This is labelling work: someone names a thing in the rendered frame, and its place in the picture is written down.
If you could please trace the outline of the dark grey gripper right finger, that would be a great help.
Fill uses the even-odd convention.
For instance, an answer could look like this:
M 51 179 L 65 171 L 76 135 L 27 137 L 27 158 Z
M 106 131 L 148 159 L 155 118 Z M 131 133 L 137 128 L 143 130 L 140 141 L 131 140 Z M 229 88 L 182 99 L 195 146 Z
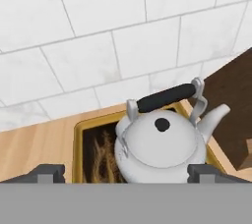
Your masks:
M 247 183 L 247 180 L 224 174 L 218 168 L 208 164 L 190 164 L 187 168 L 188 183 L 216 184 L 216 183 Z

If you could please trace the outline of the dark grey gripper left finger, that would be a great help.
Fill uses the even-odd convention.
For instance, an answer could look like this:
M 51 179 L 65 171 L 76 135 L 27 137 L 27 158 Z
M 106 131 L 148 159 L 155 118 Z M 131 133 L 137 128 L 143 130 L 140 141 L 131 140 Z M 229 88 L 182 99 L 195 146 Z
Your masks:
M 27 174 L 20 175 L 4 183 L 26 183 L 26 184 L 56 184 L 65 183 L 65 165 L 64 164 L 39 164 Z

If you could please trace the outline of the dark brown wooden cabinet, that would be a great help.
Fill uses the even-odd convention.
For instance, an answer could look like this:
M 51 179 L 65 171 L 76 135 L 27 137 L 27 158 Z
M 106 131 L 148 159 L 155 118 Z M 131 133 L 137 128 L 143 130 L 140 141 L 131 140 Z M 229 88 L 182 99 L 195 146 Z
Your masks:
M 209 105 L 230 112 L 214 130 L 214 139 L 236 170 L 252 167 L 252 47 L 205 78 Z

